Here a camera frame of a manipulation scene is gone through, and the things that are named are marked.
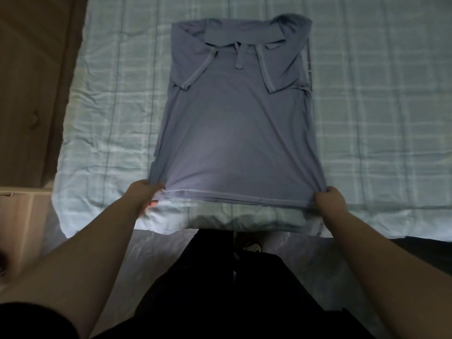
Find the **forearm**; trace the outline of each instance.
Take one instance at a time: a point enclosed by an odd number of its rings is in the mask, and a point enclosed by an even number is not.
[[[348,212],[325,219],[388,328],[400,338],[452,337],[452,278]]]
[[[86,338],[110,294],[139,208],[121,198],[0,294],[68,318]]]

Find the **bed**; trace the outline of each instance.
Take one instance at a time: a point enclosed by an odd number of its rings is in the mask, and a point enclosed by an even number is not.
[[[61,229],[71,237],[147,178],[172,22],[295,12],[313,21],[313,116],[327,182],[386,237],[452,241],[451,9],[451,0],[89,0],[52,195]],[[331,235],[301,210],[177,199],[136,228],[169,234],[198,216],[212,228]]]

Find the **wooden furniture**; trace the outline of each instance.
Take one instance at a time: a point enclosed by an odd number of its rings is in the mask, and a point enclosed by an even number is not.
[[[0,250],[39,255],[87,0],[0,0]]]

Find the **cabinet door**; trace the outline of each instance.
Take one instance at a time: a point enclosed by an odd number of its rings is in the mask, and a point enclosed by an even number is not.
[[[0,186],[40,186],[71,3],[0,0]]]

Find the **person's right arm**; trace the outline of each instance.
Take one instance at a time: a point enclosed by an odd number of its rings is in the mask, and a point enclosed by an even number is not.
[[[333,187],[315,202],[387,328],[398,338],[452,338],[452,277],[392,243],[347,210]]]

